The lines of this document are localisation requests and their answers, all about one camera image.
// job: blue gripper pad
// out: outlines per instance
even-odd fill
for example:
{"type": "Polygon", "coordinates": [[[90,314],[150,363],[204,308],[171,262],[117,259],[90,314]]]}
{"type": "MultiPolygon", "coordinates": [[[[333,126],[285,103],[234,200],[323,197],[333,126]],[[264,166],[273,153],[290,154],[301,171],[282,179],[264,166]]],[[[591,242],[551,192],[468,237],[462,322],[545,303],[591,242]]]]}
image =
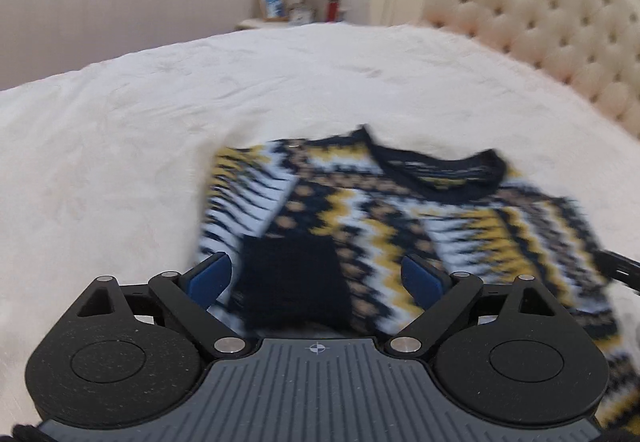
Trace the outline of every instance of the blue gripper pad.
{"type": "Polygon", "coordinates": [[[413,256],[402,259],[401,278],[404,288],[424,310],[431,308],[452,285],[447,274],[413,256]]]}
{"type": "Polygon", "coordinates": [[[231,283],[231,259],[217,252],[180,276],[184,293],[206,310],[231,283]]]}

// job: nightstand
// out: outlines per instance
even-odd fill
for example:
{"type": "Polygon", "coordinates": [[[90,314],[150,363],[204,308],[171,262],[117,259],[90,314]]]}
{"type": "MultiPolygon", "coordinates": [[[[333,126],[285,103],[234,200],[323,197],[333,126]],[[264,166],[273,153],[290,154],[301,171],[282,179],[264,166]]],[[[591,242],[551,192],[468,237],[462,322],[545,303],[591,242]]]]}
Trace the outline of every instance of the nightstand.
{"type": "Polygon", "coordinates": [[[264,21],[263,19],[245,19],[236,24],[236,30],[252,30],[256,28],[285,28],[289,23],[286,21],[264,21]]]}

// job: white bedspread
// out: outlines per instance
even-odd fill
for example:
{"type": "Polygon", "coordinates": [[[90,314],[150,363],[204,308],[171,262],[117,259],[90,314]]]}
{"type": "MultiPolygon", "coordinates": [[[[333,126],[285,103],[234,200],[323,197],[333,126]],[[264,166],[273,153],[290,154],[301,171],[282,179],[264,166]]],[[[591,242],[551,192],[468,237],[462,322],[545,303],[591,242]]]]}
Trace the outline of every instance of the white bedspread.
{"type": "Polygon", "coordinates": [[[93,278],[190,266],[218,147],[362,123],[444,158],[497,148],[640,259],[640,144],[465,37],[313,25],[129,54],[0,92],[0,432],[37,422],[25,362],[93,278]]]}

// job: black neckline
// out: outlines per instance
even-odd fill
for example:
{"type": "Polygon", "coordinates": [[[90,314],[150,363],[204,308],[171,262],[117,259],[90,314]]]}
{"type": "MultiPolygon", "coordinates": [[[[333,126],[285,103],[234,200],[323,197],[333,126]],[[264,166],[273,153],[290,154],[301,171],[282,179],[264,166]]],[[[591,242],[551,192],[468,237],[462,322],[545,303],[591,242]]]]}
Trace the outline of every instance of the black neckline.
{"type": "Polygon", "coordinates": [[[351,136],[366,145],[370,155],[387,177],[401,186],[407,187],[421,194],[427,200],[433,202],[461,204],[491,196],[497,191],[498,187],[500,187],[500,184],[507,173],[506,162],[500,158],[494,149],[481,151],[478,154],[461,160],[443,160],[417,153],[415,151],[381,146],[373,140],[366,126],[360,127],[353,132],[351,136]],[[390,156],[395,160],[402,160],[404,162],[422,162],[448,169],[466,169],[477,166],[487,166],[491,172],[491,176],[483,181],[470,181],[460,189],[438,191],[422,182],[417,176],[414,176],[410,172],[393,166],[387,160],[390,156]]]}

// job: gray ribbed plate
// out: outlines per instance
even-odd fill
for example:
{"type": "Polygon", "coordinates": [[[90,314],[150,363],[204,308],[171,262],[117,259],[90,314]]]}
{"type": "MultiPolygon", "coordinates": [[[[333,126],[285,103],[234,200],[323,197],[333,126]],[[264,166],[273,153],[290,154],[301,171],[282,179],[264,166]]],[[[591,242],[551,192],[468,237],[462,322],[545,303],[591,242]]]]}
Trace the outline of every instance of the gray ribbed plate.
{"type": "Polygon", "coordinates": [[[420,362],[369,339],[265,340],[214,364],[193,396],[144,425],[85,430],[47,421],[59,442],[588,442],[587,420],[548,430],[489,424],[449,402],[420,362]]]}

